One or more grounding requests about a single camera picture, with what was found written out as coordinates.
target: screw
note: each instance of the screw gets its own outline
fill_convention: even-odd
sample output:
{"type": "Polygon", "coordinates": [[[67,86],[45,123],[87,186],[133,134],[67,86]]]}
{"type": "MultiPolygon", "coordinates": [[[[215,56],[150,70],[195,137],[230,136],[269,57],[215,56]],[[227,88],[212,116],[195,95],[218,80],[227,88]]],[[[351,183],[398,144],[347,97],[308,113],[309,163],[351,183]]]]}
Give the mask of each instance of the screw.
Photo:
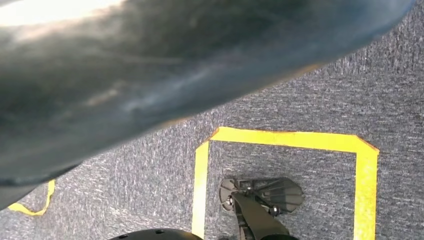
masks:
{"type": "Polygon", "coordinates": [[[233,203],[234,203],[233,197],[229,196],[225,202],[226,202],[226,204],[232,206],[233,203]]]}

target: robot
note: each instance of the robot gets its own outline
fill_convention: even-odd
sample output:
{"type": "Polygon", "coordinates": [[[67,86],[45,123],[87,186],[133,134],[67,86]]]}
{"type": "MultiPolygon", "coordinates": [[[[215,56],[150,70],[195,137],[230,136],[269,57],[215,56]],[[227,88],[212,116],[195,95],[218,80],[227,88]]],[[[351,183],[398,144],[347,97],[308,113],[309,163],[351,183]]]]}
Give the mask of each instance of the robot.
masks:
{"type": "MultiPolygon", "coordinates": [[[[276,217],[292,213],[304,202],[302,188],[288,178],[224,179],[219,189],[222,207],[235,215],[240,240],[298,240],[276,217]]],[[[178,229],[149,229],[111,240],[201,240],[178,229]]]]}

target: yellow tape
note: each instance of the yellow tape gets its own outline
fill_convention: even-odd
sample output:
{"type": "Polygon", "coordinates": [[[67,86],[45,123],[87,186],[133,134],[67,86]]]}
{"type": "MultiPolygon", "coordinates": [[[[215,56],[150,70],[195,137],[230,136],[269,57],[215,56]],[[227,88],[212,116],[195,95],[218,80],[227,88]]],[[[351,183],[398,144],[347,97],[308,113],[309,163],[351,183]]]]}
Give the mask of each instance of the yellow tape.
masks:
{"type": "Polygon", "coordinates": [[[195,235],[203,235],[205,230],[206,209],[206,181],[208,174],[209,142],[205,142],[196,149],[196,160],[194,166],[194,193],[193,193],[193,219],[192,232],[195,235]]]}
{"type": "Polygon", "coordinates": [[[193,234],[204,239],[209,141],[265,144],[356,153],[354,240],[374,240],[376,231],[377,162],[379,150],[356,135],[323,132],[275,132],[219,127],[196,150],[193,234]]]}
{"type": "Polygon", "coordinates": [[[50,198],[52,197],[54,192],[55,192],[55,180],[53,179],[48,182],[47,199],[45,200],[45,205],[43,209],[41,209],[40,211],[33,212],[20,203],[13,203],[8,208],[12,211],[21,212],[29,216],[42,216],[44,213],[46,213],[47,208],[50,205],[50,198]]]}

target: metal mount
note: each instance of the metal mount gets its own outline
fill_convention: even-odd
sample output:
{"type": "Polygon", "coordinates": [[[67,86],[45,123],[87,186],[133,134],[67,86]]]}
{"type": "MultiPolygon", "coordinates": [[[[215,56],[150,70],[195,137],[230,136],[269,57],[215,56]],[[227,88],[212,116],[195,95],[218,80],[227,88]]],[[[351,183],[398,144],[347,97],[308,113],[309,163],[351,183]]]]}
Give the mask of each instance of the metal mount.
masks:
{"type": "Polygon", "coordinates": [[[296,240],[276,216],[291,213],[304,201],[299,185],[288,178],[224,179],[222,207],[235,212],[240,240],[296,240]]]}

